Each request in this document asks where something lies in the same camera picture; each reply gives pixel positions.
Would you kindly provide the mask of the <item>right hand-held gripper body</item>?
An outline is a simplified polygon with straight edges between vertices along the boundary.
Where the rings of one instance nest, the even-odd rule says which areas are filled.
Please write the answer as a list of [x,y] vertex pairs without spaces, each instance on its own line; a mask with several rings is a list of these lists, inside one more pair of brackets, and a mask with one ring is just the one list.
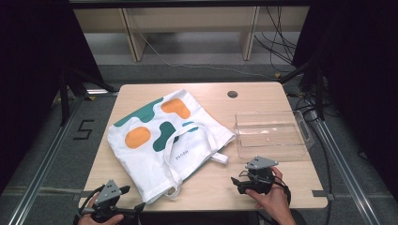
[[249,161],[246,170],[239,174],[240,177],[248,177],[250,184],[247,185],[257,193],[268,194],[275,182],[271,166],[277,165],[278,162],[264,157],[256,156]]

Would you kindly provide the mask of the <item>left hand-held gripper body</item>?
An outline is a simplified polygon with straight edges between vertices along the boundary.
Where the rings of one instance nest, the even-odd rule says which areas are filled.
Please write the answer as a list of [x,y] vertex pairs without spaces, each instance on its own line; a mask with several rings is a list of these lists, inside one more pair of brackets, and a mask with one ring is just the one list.
[[122,215],[115,206],[121,195],[122,191],[115,181],[109,180],[92,205],[94,209],[92,218],[98,223],[103,223],[113,216]]

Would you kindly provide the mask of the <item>clear plastic bin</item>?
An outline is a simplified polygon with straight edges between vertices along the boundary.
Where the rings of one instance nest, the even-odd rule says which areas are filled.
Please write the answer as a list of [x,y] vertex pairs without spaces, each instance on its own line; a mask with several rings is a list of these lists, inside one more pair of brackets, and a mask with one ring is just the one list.
[[309,155],[314,145],[313,135],[299,111],[243,112],[235,118],[240,158],[299,161]]

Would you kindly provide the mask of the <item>white tote bag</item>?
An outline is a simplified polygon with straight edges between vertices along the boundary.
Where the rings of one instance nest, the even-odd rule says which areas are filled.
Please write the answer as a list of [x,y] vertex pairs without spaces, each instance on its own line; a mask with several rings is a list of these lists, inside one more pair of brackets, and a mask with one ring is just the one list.
[[158,98],[115,122],[107,140],[142,201],[176,197],[185,179],[220,151],[235,134],[218,123],[188,91]]

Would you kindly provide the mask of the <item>person's left hand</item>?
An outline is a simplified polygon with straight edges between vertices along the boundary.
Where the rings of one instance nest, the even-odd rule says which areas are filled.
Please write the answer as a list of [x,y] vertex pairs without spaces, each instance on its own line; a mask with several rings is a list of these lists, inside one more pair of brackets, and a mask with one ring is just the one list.
[[79,218],[77,225],[118,225],[123,219],[124,216],[118,214],[104,222],[97,222],[90,214],[85,214]]

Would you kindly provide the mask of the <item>person's right hand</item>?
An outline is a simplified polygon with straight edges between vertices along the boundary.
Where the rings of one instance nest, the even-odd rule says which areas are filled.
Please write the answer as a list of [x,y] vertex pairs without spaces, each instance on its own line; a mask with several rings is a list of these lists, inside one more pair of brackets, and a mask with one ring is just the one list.
[[281,186],[274,184],[267,195],[247,189],[246,194],[257,201],[256,209],[264,209],[272,218],[291,215],[287,196]]

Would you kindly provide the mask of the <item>black metal stand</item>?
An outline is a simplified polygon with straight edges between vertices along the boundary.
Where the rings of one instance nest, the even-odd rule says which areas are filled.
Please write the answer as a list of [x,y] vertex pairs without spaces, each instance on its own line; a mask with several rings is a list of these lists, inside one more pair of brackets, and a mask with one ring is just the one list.
[[84,83],[93,83],[110,93],[118,92],[117,88],[107,84],[101,77],[96,78],[78,68],[63,68],[59,76],[59,94],[62,108],[61,125],[65,125],[69,120],[68,90],[70,89],[75,97],[86,97],[88,95],[88,90],[84,87]]
[[301,91],[307,92],[312,88],[315,91],[315,110],[320,120],[324,119],[323,114],[323,70],[319,66],[319,63],[314,60],[309,60],[300,67],[296,68],[287,75],[282,76],[279,79],[280,84],[287,83],[292,79],[296,78],[299,74],[303,77],[298,85]]

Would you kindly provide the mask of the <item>black curtain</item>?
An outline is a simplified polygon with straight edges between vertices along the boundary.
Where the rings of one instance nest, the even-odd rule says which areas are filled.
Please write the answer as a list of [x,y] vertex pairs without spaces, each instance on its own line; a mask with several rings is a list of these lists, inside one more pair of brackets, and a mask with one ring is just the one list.
[[38,135],[64,76],[102,82],[69,0],[0,0],[0,194]]
[[310,0],[294,65],[322,58],[338,111],[398,202],[398,0]]

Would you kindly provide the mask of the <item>light wooden bench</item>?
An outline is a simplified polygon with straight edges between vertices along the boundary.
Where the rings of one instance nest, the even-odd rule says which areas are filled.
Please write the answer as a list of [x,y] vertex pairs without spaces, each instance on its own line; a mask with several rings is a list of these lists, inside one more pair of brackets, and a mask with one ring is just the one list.
[[142,59],[148,36],[174,32],[237,32],[242,58],[251,59],[256,32],[270,32],[276,23],[284,32],[299,32],[307,7],[153,7],[100,8],[74,11],[86,33],[123,33],[132,60]]

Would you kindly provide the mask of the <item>aluminium floor rail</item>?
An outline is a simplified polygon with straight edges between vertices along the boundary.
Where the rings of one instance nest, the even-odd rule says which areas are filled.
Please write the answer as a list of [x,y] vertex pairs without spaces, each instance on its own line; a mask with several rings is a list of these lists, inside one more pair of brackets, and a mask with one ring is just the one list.
[[327,124],[323,120],[317,119],[314,122],[315,132],[320,136],[320,142],[326,147],[327,155],[331,157],[339,174],[341,175],[345,187],[347,188],[354,204],[366,225],[381,225],[381,220],[376,214],[369,198],[366,196],[358,179],[353,174],[347,160],[344,158],[339,146],[335,142]]
[[50,109],[32,147],[2,193],[2,197],[11,200],[6,225],[23,225],[25,222],[83,101],[82,97],[68,98],[69,115],[65,120],[61,117],[60,103]]

